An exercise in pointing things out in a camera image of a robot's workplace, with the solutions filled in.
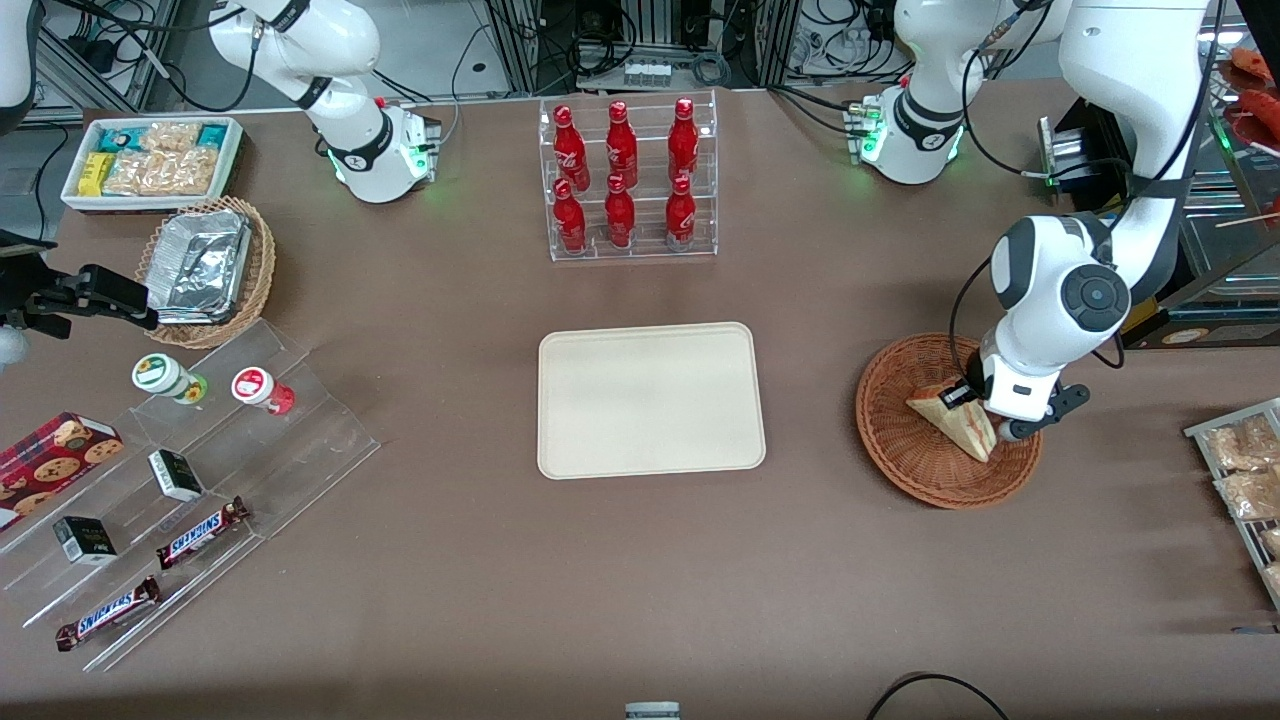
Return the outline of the right arm dark gripper body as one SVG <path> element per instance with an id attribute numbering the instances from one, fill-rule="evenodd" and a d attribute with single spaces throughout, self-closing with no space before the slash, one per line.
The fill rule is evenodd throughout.
<path id="1" fill-rule="evenodd" d="M 55 241 L 1 233 L 1 315 L 3 324 L 18 331 L 35 331 L 55 340 L 70 337 L 72 322 L 61 314 L 73 304 L 65 284 L 67 273 L 51 269 L 45 254 Z"/>

